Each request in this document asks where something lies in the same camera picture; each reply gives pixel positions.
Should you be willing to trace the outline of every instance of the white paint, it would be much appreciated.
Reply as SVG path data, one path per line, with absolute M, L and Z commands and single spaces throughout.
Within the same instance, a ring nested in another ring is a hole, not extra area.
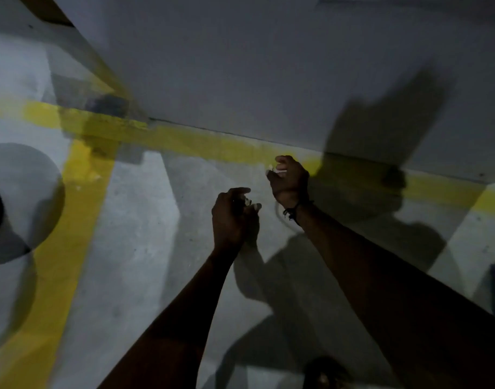
M 495 182 L 493 25 L 317 0 L 56 1 L 151 117 Z M 426 65 L 438 80 L 379 102 Z M 419 106 L 441 87 L 438 111 Z

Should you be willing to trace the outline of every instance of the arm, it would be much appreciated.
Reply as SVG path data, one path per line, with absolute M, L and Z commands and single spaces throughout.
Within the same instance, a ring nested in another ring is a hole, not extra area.
M 495 318 L 309 202 L 291 156 L 268 173 L 273 194 L 316 246 L 355 313 L 407 388 L 495 388 Z
M 192 388 L 220 291 L 242 246 L 254 206 L 247 188 L 221 193 L 212 209 L 215 248 L 170 305 L 152 322 L 100 385 L 106 388 Z

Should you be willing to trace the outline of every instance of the yellow line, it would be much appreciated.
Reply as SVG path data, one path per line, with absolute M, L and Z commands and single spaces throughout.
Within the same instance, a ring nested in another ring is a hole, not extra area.
M 87 139 L 71 145 L 62 172 L 62 216 L 34 253 L 35 299 L 23 325 L 0 348 L 0 389 L 47 386 L 119 146 L 88 139 L 89 145 Z
M 28 101 L 16 106 L 20 107 L 19 112 L 12 109 L 0 117 L 14 117 L 18 114 L 19 120 L 47 128 L 134 143 L 152 150 L 170 150 L 207 160 L 269 165 L 274 163 L 276 155 L 283 154 L 282 150 L 285 150 L 284 154 L 297 156 L 290 147 L 181 125 L 165 123 L 150 129 L 146 123 L 139 121 L 41 102 Z M 297 158 L 311 175 L 316 175 L 324 183 L 339 185 L 342 182 L 374 191 L 398 192 L 397 189 L 387 188 L 382 184 L 389 166 L 346 156 L 323 156 L 311 150 L 298 150 L 300 153 L 308 153 L 298 155 Z M 495 191 L 480 183 L 408 171 L 406 187 L 400 193 L 407 199 L 463 209 L 473 208 L 495 215 Z

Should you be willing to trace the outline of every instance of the hand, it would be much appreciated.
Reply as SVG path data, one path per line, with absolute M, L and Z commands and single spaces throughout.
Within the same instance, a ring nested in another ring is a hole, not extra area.
M 212 209 L 214 251 L 238 251 L 245 241 L 247 225 L 251 216 L 255 216 L 259 205 L 245 205 L 244 194 L 250 188 L 231 188 L 228 192 L 218 194 Z
M 291 156 L 277 156 L 276 161 L 279 162 L 277 170 L 286 172 L 275 173 L 268 170 L 267 178 L 278 203 L 285 209 L 292 209 L 298 202 L 308 201 L 309 172 Z

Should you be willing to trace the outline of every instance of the bracelet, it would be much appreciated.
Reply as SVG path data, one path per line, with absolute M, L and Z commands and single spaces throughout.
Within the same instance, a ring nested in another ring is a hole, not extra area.
M 314 203 L 314 201 L 310 201 L 310 200 L 306 200 L 306 201 L 298 201 L 298 203 L 296 203 L 296 206 L 290 208 L 290 209 L 285 209 L 283 210 L 283 216 L 287 216 L 287 214 L 289 215 L 289 221 L 294 221 L 296 222 L 296 224 L 300 225 L 299 222 L 296 221 L 296 209 L 298 208 L 299 205 L 302 205 L 302 204 L 305 204 L 305 203 Z

